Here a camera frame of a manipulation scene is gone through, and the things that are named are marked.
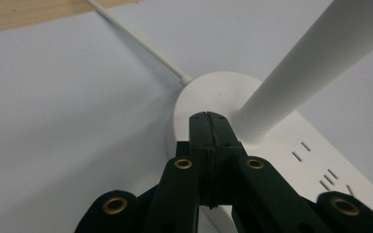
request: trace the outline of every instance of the white cable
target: white cable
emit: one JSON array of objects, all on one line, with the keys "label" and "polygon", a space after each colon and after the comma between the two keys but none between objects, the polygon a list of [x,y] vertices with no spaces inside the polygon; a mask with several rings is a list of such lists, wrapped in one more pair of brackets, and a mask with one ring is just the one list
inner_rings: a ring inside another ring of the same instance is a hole
[{"label": "white cable", "polygon": [[149,51],[156,59],[158,59],[166,68],[168,68],[172,73],[174,73],[179,79],[182,86],[186,86],[192,78],[177,67],[174,63],[168,60],[162,53],[153,48],[150,43],[140,37],[136,32],[130,29],[123,21],[119,18],[114,17],[107,9],[102,7],[95,0],[86,0],[102,17],[107,19],[114,26],[125,31],[133,40],[135,40],[139,45]]}]

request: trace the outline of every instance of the metal ring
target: metal ring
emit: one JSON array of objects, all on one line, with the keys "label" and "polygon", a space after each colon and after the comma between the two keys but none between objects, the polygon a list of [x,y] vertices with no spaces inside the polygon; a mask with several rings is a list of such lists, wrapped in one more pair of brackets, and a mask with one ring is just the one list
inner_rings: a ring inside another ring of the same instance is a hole
[{"label": "metal ring", "polygon": [[[117,207],[111,207],[111,204],[114,202],[119,202]],[[102,211],[104,211],[107,215],[116,215],[121,213],[123,210],[126,209],[128,206],[128,202],[123,197],[111,197],[107,201],[104,202],[104,205],[102,205]]]},{"label": "metal ring", "polygon": [[192,167],[192,161],[184,158],[178,159],[177,161],[175,161],[175,166],[179,169],[188,169]]},{"label": "metal ring", "polygon": [[247,160],[247,166],[251,167],[252,169],[262,169],[264,164],[259,159],[251,158]]},{"label": "metal ring", "polygon": [[359,215],[359,208],[355,204],[342,199],[340,197],[333,197],[329,201],[331,206],[346,216],[357,216]]}]

